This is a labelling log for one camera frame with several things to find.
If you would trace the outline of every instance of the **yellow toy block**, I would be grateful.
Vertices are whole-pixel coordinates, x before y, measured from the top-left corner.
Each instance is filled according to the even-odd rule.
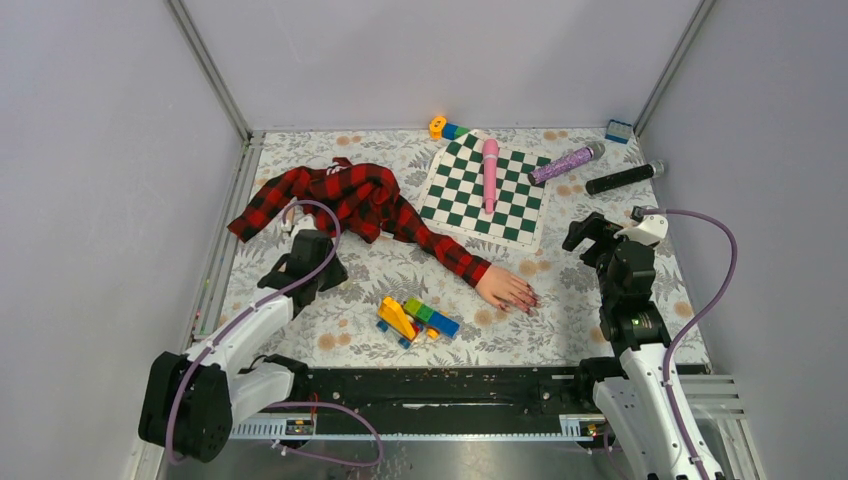
[[[415,338],[415,329],[412,328],[411,319],[404,313],[403,307],[392,297],[383,299],[383,303],[377,309],[377,315],[408,340]]]
[[[430,138],[439,140],[442,138],[442,130],[448,124],[448,119],[445,117],[436,117],[430,122]]]

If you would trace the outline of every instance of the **human hand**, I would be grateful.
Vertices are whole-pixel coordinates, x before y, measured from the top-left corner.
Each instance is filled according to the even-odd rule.
[[[529,283],[495,265],[489,266],[474,289],[484,300],[505,312],[510,311],[512,304],[524,313],[533,315],[531,308],[539,306],[539,296]]]

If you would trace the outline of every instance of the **chessboard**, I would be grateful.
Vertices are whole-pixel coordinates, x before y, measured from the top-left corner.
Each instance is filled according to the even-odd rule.
[[[539,249],[548,204],[545,185],[527,174],[551,159],[499,145],[495,211],[483,207],[483,142],[477,131],[436,152],[417,208],[431,228],[526,252]]]

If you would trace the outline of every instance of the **tabletop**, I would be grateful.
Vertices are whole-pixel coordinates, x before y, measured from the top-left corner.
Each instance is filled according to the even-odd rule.
[[[547,152],[551,158],[603,141],[603,129],[482,130],[513,150]],[[430,163],[446,140],[432,140],[426,130],[274,132],[267,133],[251,195],[268,179],[297,166],[329,166],[333,157],[354,164],[374,163],[392,169],[401,193],[416,204]],[[586,181],[645,163],[635,139],[627,145],[605,141],[598,160],[548,180],[540,248],[536,252],[452,236],[471,253],[525,278],[541,297],[533,316],[516,309],[505,314],[487,304],[473,288],[414,244],[380,237],[368,244],[351,232],[341,237],[338,256],[350,278],[305,308],[285,329],[274,334],[258,353],[279,353],[313,367],[395,367],[469,365],[576,365],[581,359],[610,355],[612,349],[598,327],[600,292],[595,271],[579,260],[578,251],[562,250],[574,220],[592,212],[629,224],[634,205],[656,205],[650,182],[590,197]],[[256,282],[291,240],[279,221],[240,244],[227,284],[220,323],[247,307]],[[653,299],[673,336],[693,312],[670,239],[657,247]],[[421,335],[405,350],[396,337],[381,332],[377,308],[386,296],[401,303],[410,297],[444,312],[460,324],[456,338]],[[706,363],[707,353],[696,329],[678,349],[678,363]]]

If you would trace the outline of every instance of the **white wall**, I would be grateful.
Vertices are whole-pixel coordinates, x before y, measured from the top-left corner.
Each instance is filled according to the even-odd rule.
[[[239,140],[161,0],[0,7],[0,478],[115,480]]]
[[[770,480],[845,478],[848,3],[718,2],[642,138],[666,207],[726,221],[736,278],[701,332],[733,373]],[[720,232],[672,222],[698,306]]]
[[[253,128],[333,129],[635,121],[698,1],[186,3]]]

